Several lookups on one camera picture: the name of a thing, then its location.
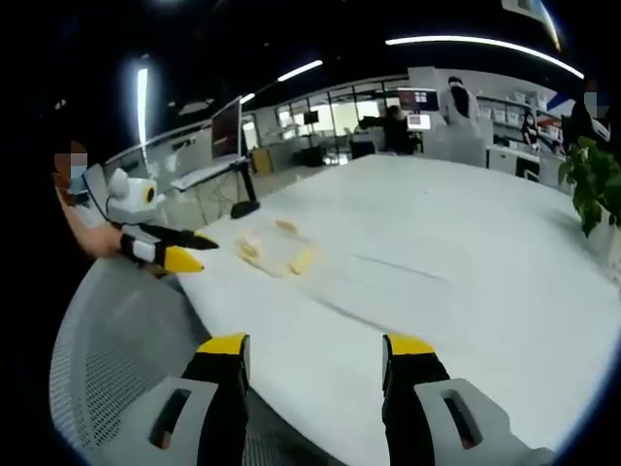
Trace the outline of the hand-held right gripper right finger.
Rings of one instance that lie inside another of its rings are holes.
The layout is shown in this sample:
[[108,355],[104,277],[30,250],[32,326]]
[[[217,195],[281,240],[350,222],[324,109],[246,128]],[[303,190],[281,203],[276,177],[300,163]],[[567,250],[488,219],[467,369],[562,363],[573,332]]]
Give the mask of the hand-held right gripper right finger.
[[514,435],[507,412],[465,379],[451,378],[434,348],[382,336],[382,422],[391,465],[551,465],[554,452]]

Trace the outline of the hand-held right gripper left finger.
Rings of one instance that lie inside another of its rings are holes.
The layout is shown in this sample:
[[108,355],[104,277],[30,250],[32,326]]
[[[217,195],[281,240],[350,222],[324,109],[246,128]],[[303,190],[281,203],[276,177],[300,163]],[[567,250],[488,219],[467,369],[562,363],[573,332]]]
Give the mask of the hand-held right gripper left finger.
[[212,337],[179,377],[167,377],[123,413],[106,465],[240,465],[248,424],[249,342]]

